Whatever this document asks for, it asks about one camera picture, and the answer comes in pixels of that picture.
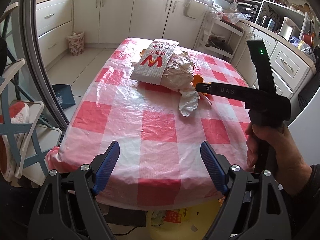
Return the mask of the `dark sleeve right forearm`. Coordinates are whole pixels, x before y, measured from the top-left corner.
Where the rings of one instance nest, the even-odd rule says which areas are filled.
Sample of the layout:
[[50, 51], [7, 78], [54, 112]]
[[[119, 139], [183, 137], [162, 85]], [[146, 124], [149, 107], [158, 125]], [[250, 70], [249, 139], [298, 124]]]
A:
[[292, 239], [319, 239], [319, 165], [296, 195], [284, 194]]

